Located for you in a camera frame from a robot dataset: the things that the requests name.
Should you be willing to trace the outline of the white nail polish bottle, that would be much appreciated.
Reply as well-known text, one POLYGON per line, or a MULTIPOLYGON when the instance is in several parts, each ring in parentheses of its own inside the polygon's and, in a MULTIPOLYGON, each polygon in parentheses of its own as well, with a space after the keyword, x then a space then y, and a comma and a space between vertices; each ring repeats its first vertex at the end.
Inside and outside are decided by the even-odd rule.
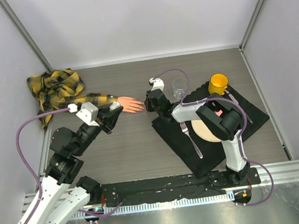
POLYGON ((120 107, 121 107, 121 104, 119 102, 113 102, 110 105, 110 111, 114 111, 114 110, 116 110, 117 108, 120 108, 120 107))

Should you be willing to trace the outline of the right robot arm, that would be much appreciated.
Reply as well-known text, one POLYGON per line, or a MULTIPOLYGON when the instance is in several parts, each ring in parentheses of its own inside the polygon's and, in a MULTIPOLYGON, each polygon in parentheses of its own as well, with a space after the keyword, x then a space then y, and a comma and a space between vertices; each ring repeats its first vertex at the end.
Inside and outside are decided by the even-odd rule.
POLYGON ((161 89, 148 90, 145 98, 147 111, 155 111, 166 121, 177 122, 181 127, 187 121, 202 121, 214 137, 221 140, 229 182, 239 186, 247 180, 250 163, 242 140, 246 116, 239 105, 216 93, 191 103, 172 104, 161 89))

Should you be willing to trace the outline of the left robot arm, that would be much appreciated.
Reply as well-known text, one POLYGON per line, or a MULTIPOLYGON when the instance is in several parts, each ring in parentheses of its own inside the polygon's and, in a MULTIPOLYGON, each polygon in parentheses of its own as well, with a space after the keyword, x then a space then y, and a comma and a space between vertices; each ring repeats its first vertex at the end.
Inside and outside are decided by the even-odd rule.
POLYGON ((79 159, 100 132, 111 134, 123 110, 119 102, 96 107, 90 102, 69 104, 57 112, 71 112, 83 121, 73 132, 68 128, 57 129, 50 149, 54 152, 46 168, 44 178, 35 178, 38 192, 17 224, 66 224, 70 218, 88 203, 93 205, 101 198, 101 185, 88 176, 79 179, 69 196, 62 197, 74 182, 83 161, 79 159))

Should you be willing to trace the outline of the mannequin hand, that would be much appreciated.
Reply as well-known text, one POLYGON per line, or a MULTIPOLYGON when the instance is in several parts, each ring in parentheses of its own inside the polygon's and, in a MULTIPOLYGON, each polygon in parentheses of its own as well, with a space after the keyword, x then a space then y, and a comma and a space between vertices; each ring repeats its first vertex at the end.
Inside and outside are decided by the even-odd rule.
POLYGON ((123 112, 137 113, 144 110, 144 102, 138 101, 132 97, 119 97, 118 102, 123 107, 123 112))

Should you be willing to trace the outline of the clear plastic cup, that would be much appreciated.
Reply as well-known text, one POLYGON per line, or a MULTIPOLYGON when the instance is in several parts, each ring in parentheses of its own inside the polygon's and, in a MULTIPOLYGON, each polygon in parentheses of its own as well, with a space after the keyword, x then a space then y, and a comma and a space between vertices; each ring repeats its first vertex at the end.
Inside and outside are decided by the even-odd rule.
POLYGON ((173 87, 173 96, 177 100, 181 100, 186 93, 186 90, 188 88, 188 81, 186 78, 176 78, 172 82, 173 87))

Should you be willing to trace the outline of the silver fork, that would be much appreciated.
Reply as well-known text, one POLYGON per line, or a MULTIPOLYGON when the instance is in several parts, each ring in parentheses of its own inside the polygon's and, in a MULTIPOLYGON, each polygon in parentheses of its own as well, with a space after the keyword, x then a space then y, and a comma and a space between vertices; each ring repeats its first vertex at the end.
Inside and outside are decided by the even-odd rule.
POLYGON ((191 138, 190 134, 189 134, 189 130, 186 126, 186 124, 184 122, 180 122, 179 123, 181 129, 182 129, 182 132, 190 139, 194 149, 195 149, 195 152, 197 153, 197 155, 199 156, 199 158, 203 159, 203 154, 202 152, 200 151, 199 147, 196 145, 196 143, 193 141, 193 139, 191 138))

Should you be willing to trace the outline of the pink cream plate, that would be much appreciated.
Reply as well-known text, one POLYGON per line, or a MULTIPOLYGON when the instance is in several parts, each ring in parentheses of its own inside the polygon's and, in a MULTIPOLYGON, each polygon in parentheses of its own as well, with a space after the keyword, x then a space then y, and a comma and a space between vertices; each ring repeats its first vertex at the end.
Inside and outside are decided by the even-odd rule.
POLYGON ((203 123, 202 120, 192 120, 191 124, 196 135, 202 138, 203 140, 212 143, 221 142, 221 140, 210 131, 210 129, 203 123))

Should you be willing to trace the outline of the yellow plaid shirt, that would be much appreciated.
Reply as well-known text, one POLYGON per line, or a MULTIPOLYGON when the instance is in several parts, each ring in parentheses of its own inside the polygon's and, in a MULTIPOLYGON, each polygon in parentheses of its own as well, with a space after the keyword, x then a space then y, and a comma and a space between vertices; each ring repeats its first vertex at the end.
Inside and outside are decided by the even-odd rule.
POLYGON ((31 94, 40 104, 38 114, 67 108, 69 104, 87 103, 102 106, 118 101, 117 96, 106 93, 81 94, 85 83, 71 69, 44 72, 27 79, 31 94))

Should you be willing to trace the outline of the yellow mug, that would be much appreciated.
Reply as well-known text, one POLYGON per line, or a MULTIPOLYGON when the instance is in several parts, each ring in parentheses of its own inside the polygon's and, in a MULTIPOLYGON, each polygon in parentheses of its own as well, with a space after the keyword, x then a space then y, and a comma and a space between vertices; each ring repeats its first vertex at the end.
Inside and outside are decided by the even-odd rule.
POLYGON ((216 93, 222 96, 228 88, 229 79, 224 74, 214 74, 210 78, 208 85, 208 91, 210 94, 216 93))

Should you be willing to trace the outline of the black scalloped placemat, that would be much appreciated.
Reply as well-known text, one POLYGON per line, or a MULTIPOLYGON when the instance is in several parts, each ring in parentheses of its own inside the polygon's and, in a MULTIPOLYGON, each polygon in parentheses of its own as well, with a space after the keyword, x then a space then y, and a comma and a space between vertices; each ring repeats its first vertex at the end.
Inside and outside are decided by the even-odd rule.
MULTIPOLYGON (((244 98, 232 86, 229 85, 227 89, 239 101, 240 107, 254 122, 253 125, 249 122, 247 123, 242 136, 242 139, 246 141, 269 120, 269 116, 244 98)), ((156 118, 152 121, 152 127, 162 140, 178 155, 197 178, 201 178, 209 174, 210 171, 225 160, 223 146, 220 142, 212 143, 203 140, 196 135, 190 122, 185 124, 189 129, 191 138, 201 150, 203 159, 199 158, 190 139, 182 132, 178 123, 167 122, 162 118, 156 118)))

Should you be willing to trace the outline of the silver knife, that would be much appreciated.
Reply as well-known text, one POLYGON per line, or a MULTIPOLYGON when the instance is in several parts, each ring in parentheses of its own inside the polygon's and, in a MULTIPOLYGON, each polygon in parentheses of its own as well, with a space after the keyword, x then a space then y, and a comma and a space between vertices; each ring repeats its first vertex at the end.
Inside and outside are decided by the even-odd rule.
MULTIPOLYGON (((233 96, 233 94, 228 90, 226 89, 225 90, 225 93, 228 95, 228 97, 234 102, 234 103, 237 103, 239 105, 239 101, 233 96)), ((253 120, 251 120, 251 118, 247 115, 247 113, 245 114, 247 120, 249 121, 250 124, 254 124, 253 120)))

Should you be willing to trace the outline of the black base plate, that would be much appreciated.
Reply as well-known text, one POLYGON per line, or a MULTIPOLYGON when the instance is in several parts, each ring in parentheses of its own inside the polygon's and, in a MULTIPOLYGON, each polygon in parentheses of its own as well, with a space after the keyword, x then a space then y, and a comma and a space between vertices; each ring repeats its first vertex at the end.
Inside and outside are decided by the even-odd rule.
POLYGON ((229 188, 261 183, 256 168, 249 169, 243 181, 235 184, 225 170, 214 170, 202 178, 193 174, 167 176, 130 182, 103 184, 102 191, 107 207, 119 203, 124 206, 164 203, 183 198, 221 194, 229 188))

